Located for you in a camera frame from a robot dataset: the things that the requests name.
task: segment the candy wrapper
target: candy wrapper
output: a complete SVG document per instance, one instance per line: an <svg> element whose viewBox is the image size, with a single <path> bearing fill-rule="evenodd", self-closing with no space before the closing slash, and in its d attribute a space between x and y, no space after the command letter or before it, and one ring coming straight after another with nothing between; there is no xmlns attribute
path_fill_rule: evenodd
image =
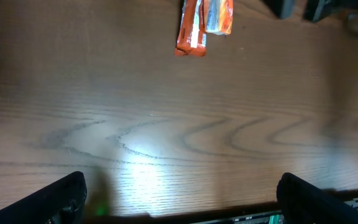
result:
<svg viewBox="0 0 358 224"><path fill-rule="evenodd" d="M204 0L205 31L230 34L233 23L233 0Z"/></svg>
<svg viewBox="0 0 358 224"><path fill-rule="evenodd" d="M204 0L185 0L175 55L205 55L203 2Z"/></svg>

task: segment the wooden tabletop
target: wooden tabletop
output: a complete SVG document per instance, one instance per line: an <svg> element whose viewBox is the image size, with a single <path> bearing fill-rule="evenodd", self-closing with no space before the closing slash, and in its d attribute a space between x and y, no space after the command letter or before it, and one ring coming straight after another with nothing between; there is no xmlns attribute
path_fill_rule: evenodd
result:
<svg viewBox="0 0 358 224"><path fill-rule="evenodd" d="M76 170L118 215L273 201L284 172L358 188L358 39L236 0L175 57L180 9L0 0L0 209Z"/></svg>

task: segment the wooden table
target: wooden table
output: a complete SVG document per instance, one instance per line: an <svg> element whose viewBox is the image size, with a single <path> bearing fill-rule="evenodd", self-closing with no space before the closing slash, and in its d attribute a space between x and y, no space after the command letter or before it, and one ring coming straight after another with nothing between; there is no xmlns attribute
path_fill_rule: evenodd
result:
<svg viewBox="0 0 358 224"><path fill-rule="evenodd" d="M76 170L118 215L272 201L284 172L358 188L358 40L236 0L175 57L180 4L0 0L0 209Z"/></svg>

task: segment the black object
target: black object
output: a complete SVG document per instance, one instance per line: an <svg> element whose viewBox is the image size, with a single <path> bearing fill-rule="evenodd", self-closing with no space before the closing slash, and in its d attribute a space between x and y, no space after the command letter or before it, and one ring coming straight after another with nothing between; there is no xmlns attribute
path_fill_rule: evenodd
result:
<svg viewBox="0 0 358 224"><path fill-rule="evenodd" d="M0 210L0 223L79 224L85 198L84 175L77 171Z"/></svg>
<svg viewBox="0 0 358 224"><path fill-rule="evenodd" d="M292 13L294 0L263 0L279 18L285 19ZM308 0L303 19L318 22L341 9L352 9L358 12L358 0Z"/></svg>
<svg viewBox="0 0 358 224"><path fill-rule="evenodd" d="M292 14L295 0L263 0L263 2L279 19L285 19Z"/></svg>
<svg viewBox="0 0 358 224"><path fill-rule="evenodd" d="M95 217L85 223L358 223L358 191L334 195L285 173L277 186L278 203L162 218ZM79 224L85 198L84 176L74 172L0 210L0 223Z"/></svg>
<svg viewBox="0 0 358 224"><path fill-rule="evenodd" d="M287 223L358 223L358 210L290 173L278 183L277 200Z"/></svg>

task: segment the orange package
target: orange package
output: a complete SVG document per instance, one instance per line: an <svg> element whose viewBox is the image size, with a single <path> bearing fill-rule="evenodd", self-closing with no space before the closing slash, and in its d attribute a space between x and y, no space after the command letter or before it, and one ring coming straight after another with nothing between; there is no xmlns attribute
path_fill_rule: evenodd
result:
<svg viewBox="0 0 358 224"><path fill-rule="evenodd" d="M233 0L204 0L205 31L230 34L233 23Z"/></svg>
<svg viewBox="0 0 358 224"><path fill-rule="evenodd" d="M205 56L204 0L185 0L175 55Z"/></svg>

